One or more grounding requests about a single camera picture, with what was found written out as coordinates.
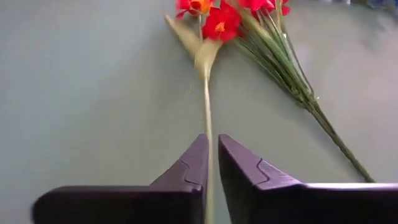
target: flower stem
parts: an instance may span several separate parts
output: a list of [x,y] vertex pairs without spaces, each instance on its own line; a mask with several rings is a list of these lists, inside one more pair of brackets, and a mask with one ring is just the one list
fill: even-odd
[[328,135],[332,138],[333,142],[340,148],[340,151],[350,161],[352,166],[356,169],[358,174],[362,176],[365,182],[375,183],[376,181],[370,176],[370,174],[357,160],[357,158],[355,158],[353,152],[348,149],[343,140],[341,140],[316,101],[310,105],[309,112],[314,116],[326,133],[328,133]]
[[199,38],[201,41],[203,41],[203,32],[201,31],[201,14],[198,16],[198,28],[199,28]]
[[209,142],[208,155],[208,178],[207,178],[207,192],[206,192],[206,224],[214,224],[214,170],[213,170],[213,134],[211,131],[211,110],[210,110],[210,94],[209,82],[207,78],[203,80],[204,94],[205,94],[205,131]]

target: red flower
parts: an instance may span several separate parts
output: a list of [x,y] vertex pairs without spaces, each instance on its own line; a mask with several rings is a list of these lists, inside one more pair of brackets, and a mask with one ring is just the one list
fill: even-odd
[[[286,16],[290,12],[290,7],[285,6],[288,0],[282,0],[282,14]],[[250,8],[252,11],[266,10],[272,12],[275,9],[275,0],[239,0],[240,5]]]
[[186,12],[196,16],[198,13],[206,14],[213,5],[214,0],[177,0],[177,18],[182,18]]
[[212,7],[206,24],[203,26],[203,35],[212,40],[227,42],[236,37],[239,32],[241,16],[228,3],[221,1],[220,8]]
[[290,7],[285,6],[285,3],[287,3],[288,0],[283,0],[282,1],[282,15],[286,16],[290,12]]
[[252,11],[259,10],[268,0],[239,0],[239,4]]

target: orange flower center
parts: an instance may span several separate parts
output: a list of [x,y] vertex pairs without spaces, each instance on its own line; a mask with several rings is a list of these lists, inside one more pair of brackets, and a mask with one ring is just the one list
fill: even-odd
[[225,31],[225,22],[220,22],[219,24],[217,24],[215,31],[224,32]]
[[210,0],[191,0],[191,6],[198,6],[198,8],[193,7],[194,9],[200,11],[202,14],[206,14],[210,11],[212,3]]

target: gray-green table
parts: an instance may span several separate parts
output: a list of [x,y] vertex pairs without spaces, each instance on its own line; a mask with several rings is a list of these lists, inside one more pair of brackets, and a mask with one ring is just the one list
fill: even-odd
[[[162,17],[174,5],[0,1],[0,223],[29,223],[32,202],[61,185],[149,184],[203,131],[200,79]],[[397,24],[364,7],[291,6],[287,25],[325,113],[376,180],[398,182]],[[316,121],[233,46],[210,91],[215,135],[304,182],[358,180]],[[229,223],[219,177],[216,198],[217,223]]]

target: flower bouquet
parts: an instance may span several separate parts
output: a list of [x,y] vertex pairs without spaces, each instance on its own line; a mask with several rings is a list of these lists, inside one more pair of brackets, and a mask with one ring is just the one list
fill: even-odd
[[[366,169],[341,140],[323,113],[313,88],[300,67],[289,39],[284,16],[290,12],[287,0],[222,0],[219,7],[212,0],[178,0],[176,19],[166,16],[170,27],[195,62],[204,83],[206,133],[210,143],[208,207],[212,211],[213,152],[211,149],[210,81],[211,66],[220,47],[232,42],[253,59],[264,74],[286,92],[303,109],[318,121],[366,182],[374,182]],[[184,16],[197,18],[197,28],[192,29],[181,20]]]

